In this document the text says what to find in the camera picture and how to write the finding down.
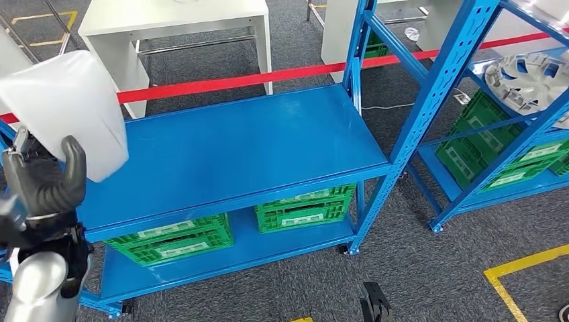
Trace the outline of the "right dark robot hand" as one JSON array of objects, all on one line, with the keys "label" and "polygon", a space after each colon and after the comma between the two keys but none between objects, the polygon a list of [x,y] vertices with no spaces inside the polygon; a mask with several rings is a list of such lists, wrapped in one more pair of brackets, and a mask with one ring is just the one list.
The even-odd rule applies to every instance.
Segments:
[{"label": "right dark robot hand", "polygon": [[393,321],[393,308],[377,282],[364,282],[360,306],[365,322]]}]

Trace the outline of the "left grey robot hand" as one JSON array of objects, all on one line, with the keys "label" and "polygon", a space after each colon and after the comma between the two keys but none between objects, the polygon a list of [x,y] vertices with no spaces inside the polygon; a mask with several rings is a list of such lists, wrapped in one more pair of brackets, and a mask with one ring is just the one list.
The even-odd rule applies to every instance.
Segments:
[{"label": "left grey robot hand", "polygon": [[24,127],[12,146],[1,154],[11,193],[17,195],[32,217],[74,211],[85,199],[87,157],[73,136],[62,139],[64,168]]}]

